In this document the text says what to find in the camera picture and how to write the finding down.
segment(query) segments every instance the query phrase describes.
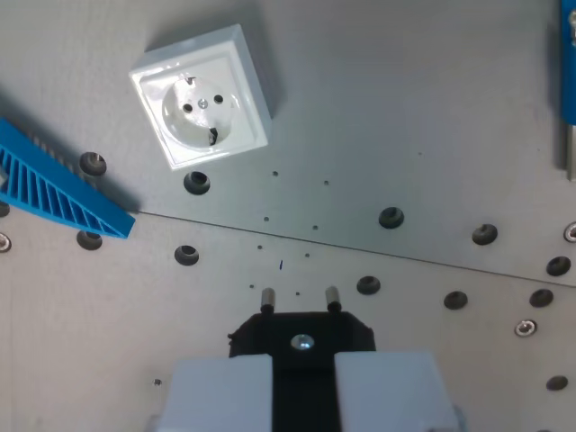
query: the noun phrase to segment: electrical socket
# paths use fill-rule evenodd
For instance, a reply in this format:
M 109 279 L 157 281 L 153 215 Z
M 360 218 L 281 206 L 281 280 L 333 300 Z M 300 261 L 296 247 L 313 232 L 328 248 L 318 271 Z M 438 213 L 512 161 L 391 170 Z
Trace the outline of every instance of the electrical socket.
M 172 169 L 268 144 L 272 120 L 239 24 L 145 53 L 130 79 Z

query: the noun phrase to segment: screw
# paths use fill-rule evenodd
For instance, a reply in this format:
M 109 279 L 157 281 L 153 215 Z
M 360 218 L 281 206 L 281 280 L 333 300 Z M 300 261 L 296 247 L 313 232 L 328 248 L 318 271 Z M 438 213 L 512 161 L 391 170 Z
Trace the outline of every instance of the screw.
M 310 335 L 296 335 L 290 341 L 290 345 L 298 351 L 307 351 L 314 347 L 314 338 Z
M 514 333 L 520 338 L 532 336 L 538 330 L 538 325 L 532 319 L 522 319 L 514 328 Z

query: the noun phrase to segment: metal screw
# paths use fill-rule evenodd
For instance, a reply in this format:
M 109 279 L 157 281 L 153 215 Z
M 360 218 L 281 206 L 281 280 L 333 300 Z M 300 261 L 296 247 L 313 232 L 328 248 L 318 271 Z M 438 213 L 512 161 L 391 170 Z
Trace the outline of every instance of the metal screw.
M 296 335 L 290 341 L 290 345 L 298 351 L 307 351 L 314 347 L 314 338 L 310 335 Z
M 527 338 L 536 333 L 538 325 L 532 319 L 522 319 L 514 328 L 514 333 L 520 338 Z
M 0 232 L 0 253 L 8 252 L 12 247 L 12 241 Z
M 564 238 L 570 243 L 576 243 L 576 222 L 571 223 L 564 230 Z

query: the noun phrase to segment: black hole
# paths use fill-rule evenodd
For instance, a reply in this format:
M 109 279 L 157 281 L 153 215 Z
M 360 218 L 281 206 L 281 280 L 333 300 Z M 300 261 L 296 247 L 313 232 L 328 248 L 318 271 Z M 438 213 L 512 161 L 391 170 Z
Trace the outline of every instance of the black hole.
M 494 225 L 485 223 L 472 233 L 472 241 L 480 246 L 492 243 L 498 236 L 498 230 Z
M 10 206 L 5 202 L 0 201 L 0 218 L 8 216 L 8 213 L 10 213 Z
M 398 207 L 388 207 L 380 213 L 378 223 L 387 230 L 394 230 L 404 223 L 404 212 Z
M 444 305 L 450 311 L 458 311 L 468 304 L 468 296 L 462 291 L 452 291 L 444 298 Z
M 548 265 L 546 266 L 546 272 L 550 276 L 562 276 L 568 273 L 570 267 L 572 266 L 572 262 L 566 256 L 557 256 L 550 260 Z
M 363 295 L 372 295 L 380 291 L 380 281 L 374 276 L 364 276 L 356 284 L 356 289 Z
M 552 300 L 554 300 L 554 294 L 545 288 L 534 291 L 530 296 L 530 304 L 535 308 L 544 308 L 552 303 Z
M 177 247 L 174 258 L 182 266 L 193 266 L 200 259 L 200 254 L 192 246 Z
M 210 189 L 210 180 L 206 174 L 193 171 L 184 176 L 184 188 L 192 195 L 204 195 Z
M 80 169 L 89 176 L 103 176 L 106 172 L 106 161 L 98 153 L 89 151 L 80 157 Z
M 76 241 L 81 248 L 86 250 L 97 250 L 102 245 L 102 237 L 92 232 L 80 231 L 76 235 Z
M 548 380 L 546 383 L 546 389 L 550 392 L 558 392 L 559 390 L 564 390 L 568 386 L 568 378 L 564 375 L 556 375 Z

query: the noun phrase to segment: metal prong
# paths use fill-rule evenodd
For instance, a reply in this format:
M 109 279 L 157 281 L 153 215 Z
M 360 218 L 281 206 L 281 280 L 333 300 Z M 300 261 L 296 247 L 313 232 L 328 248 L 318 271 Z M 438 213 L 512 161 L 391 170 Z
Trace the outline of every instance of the metal prong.
M 264 314 L 272 314 L 274 313 L 275 305 L 276 292 L 272 288 L 262 290 L 262 304 L 260 306 L 260 311 Z
M 330 286 L 326 290 L 326 303 L 328 304 L 329 312 L 342 311 L 342 303 L 340 303 L 340 294 L 336 286 Z
M 568 180 L 571 182 L 576 182 L 576 126 L 569 124 L 567 126 L 566 139 L 567 139 L 567 150 L 566 156 L 568 158 Z
M 213 146 L 216 144 L 216 140 L 218 139 L 218 131 L 216 128 L 210 128 L 210 134 L 208 135 L 208 142 L 210 145 Z

